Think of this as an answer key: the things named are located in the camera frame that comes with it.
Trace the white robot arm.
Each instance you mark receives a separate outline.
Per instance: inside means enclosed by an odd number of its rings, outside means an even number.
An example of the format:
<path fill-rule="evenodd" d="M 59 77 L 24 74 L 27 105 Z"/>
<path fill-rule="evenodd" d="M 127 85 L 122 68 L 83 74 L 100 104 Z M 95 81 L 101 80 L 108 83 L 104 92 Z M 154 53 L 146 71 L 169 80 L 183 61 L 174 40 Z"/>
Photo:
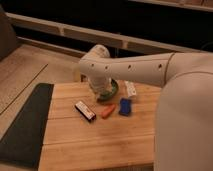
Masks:
<path fill-rule="evenodd" d="M 158 86 L 154 171 L 213 171 L 213 53 L 111 58 L 94 46 L 79 61 L 88 77 Z"/>

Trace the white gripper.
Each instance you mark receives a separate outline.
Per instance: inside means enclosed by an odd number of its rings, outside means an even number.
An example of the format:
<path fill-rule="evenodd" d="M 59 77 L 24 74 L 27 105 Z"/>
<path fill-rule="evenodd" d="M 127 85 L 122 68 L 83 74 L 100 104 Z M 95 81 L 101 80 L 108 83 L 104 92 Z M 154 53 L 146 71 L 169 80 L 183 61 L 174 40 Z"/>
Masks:
<path fill-rule="evenodd" d="M 97 100 L 109 100 L 112 97 L 111 80 L 105 77 L 89 77 L 89 86 Z"/>

